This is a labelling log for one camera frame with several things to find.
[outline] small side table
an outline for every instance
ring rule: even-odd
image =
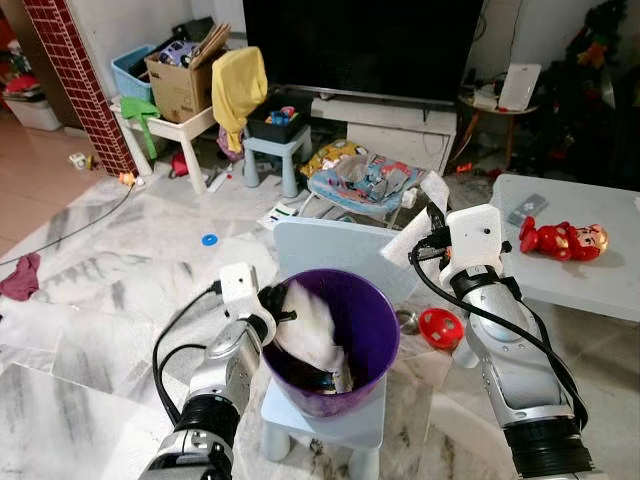
[[[256,160],[253,152],[268,153],[282,157],[282,195],[293,198],[298,195],[296,176],[293,171],[293,154],[302,147],[305,160],[311,158],[311,127],[305,126],[289,143],[276,143],[261,138],[248,137],[244,142],[244,183],[247,187],[257,187],[260,184]]]
[[[533,107],[529,107],[526,110],[501,111],[501,110],[498,110],[497,108],[486,108],[486,107],[476,106],[473,104],[473,98],[470,98],[466,95],[458,95],[458,99],[462,103],[464,103],[465,105],[473,109],[473,116],[471,117],[471,121],[469,122],[469,125],[467,125],[467,129],[465,130],[464,135],[462,136],[455,153],[451,156],[451,161],[454,161],[456,158],[458,158],[462,153],[462,151],[465,149],[465,147],[471,141],[471,136],[473,135],[473,132],[475,131],[476,126],[478,125],[478,122],[480,121],[480,117],[482,116],[482,114],[489,113],[493,115],[506,116],[509,121],[509,126],[507,130],[507,145],[506,145],[506,157],[507,157],[506,168],[508,169],[509,166],[511,165],[511,156],[513,155],[513,132],[515,130],[516,117],[534,112],[538,109],[538,106],[534,105]]]
[[[138,167],[138,173],[140,175],[151,175],[151,173],[153,173],[151,165],[149,165],[147,157],[138,144],[132,131],[142,131],[142,127],[135,119],[127,120],[122,118],[119,103],[112,103],[109,108],[116,116],[118,125],[120,125],[120,130],[122,130],[122,135],[127,142],[129,150],[131,151],[133,161],[136,163],[136,167]],[[197,195],[204,193],[207,187],[205,186],[204,179],[202,178],[202,171],[198,164],[198,158],[193,151],[191,140],[208,128],[212,127],[215,123],[212,107],[203,110],[183,123],[173,123],[159,118],[147,119],[147,125],[149,126],[149,133],[151,133],[151,135],[168,138],[169,140],[180,142],[180,145],[182,145],[182,152],[184,153],[184,158],[187,162],[189,177],[191,178],[193,189]]]
[[[315,418],[300,413],[272,379],[262,402],[262,454],[279,462],[289,453],[289,432],[352,448],[349,478],[377,480],[384,434],[387,377],[383,377],[356,410],[339,417]]]

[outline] television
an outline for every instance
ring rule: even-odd
[[[452,104],[482,0],[243,0],[271,84]]]

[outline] white plastic stool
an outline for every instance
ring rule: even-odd
[[[351,480],[377,480],[386,396],[387,377],[384,376],[358,409],[340,417],[307,417],[272,379],[262,402],[262,454],[272,462],[279,462],[291,448],[289,433],[300,433],[352,448]]]
[[[302,147],[302,154],[306,160],[311,158],[311,127],[305,126],[289,143],[276,143],[261,138],[248,137],[244,142],[244,183],[247,187],[257,187],[260,184],[256,160],[253,152],[268,153],[282,157],[282,195],[293,198],[298,195],[296,176],[293,172],[293,154]]]

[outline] light blue stool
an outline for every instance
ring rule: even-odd
[[[304,161],[311,158],[311,127],[305,126],[289,143],[276,143],[261,138],[248,137],[244,142],[244,183],[247,187],[257,187],[260,184],[256,160],[253,152],[268,153],[282,158],[282,195],[293,198],[298,195],[296,176],[293,171],[293,154],[302,147]]]

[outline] white box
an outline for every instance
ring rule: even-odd
[[[25,127],[57,130],[62,126],[46,100],[33,103],[16,102],[15,100],[5,100],[5,102]]]

